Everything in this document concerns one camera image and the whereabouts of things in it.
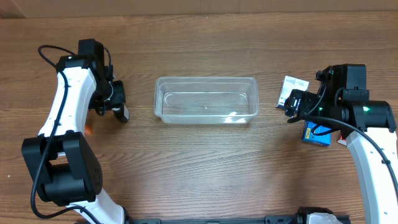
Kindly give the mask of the black bottle white cap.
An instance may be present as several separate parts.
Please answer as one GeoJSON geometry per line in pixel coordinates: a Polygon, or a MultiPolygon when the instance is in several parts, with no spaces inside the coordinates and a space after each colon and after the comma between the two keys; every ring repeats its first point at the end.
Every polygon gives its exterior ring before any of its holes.
{"type": "Polygon", "coordinates": [[[129,121],[129,110],[125,104],[113,108],[112,111],[120,123],[127,123],[129,121]]]}

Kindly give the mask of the white medicine box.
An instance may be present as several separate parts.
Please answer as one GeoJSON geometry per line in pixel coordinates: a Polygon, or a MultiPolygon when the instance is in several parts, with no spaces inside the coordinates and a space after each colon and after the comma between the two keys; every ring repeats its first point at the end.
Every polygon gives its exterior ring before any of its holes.
{"type": "Polygon", "coordinates": [[[285,101],[290,96],[292,90],[307,91],[309,82],[299,78],[285,76],[282,81],[279,98],[276,103],[276,108],[285,109],[285,101]]]}

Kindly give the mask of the orange tube white cap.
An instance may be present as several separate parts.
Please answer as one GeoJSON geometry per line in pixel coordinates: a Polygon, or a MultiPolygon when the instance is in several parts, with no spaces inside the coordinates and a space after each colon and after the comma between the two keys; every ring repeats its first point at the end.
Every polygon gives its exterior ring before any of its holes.
{"type": "Polygon", "coordinates": [[[85,134],[86,135],[92,135],[93,134],[93,128],[89,125],[85,125],[85,134]]]}

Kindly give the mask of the blue medicine box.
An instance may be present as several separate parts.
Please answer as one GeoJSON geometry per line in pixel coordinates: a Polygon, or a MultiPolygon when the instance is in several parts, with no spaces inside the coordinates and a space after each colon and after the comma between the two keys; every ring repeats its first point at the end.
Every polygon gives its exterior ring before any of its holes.
{"type": "Polygon", "coordinates": [[[315,123],[305,121],[301,140],[307,143],[319,144],[321,146],[329,146],[331,144],[331,133],[321,136],[317,136],[317,134],[327,132],[330,130],[330,128],[320,126],[312,133],[312,128],[315,126],[315,123]]]}

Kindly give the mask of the red medicine box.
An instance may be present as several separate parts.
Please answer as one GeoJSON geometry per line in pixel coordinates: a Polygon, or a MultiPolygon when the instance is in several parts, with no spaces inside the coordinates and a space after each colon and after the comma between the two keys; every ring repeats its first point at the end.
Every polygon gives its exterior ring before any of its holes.
{"type": "Polygon", "coordinates": [[[342,144],[342,145],[344,145],[344,146],[347,145],[346,139],[342,136],[341,133],[339,133],[339,138],[337,139],[337,143],[342,144]]]}

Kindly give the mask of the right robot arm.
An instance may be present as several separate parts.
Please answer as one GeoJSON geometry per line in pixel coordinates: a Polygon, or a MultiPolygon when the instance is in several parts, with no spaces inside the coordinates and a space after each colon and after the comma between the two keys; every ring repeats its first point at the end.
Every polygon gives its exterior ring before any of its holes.
{"type": "Polygon", "coordinates": [[[315,75],[317,93],[293,89],[289,123],[310,121],[340,131],[361,189],[366,223],[397,223],[397,125],[390,104],[370,100],[364,64],[332,65],[315,75]]]}

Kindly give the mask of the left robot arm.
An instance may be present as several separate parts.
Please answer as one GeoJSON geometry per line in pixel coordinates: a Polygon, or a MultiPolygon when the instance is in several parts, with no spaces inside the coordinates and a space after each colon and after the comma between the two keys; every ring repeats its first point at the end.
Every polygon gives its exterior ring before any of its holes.
{"type": "Polygon", "coordinates": [[[110,56],[102,43],[82,39],[77,53],[68,51],[50,63],[58,85],[49,116],[21,147],[33,180],[30,206],[39,218],[74,210],[88,223],[132,223],[103,188],[100,162],[85,139],[89,110],[99,116],[111,110],[119,122],[129,121],[123,83],[115,80],[112,63],[104,61],[110,56]]]}

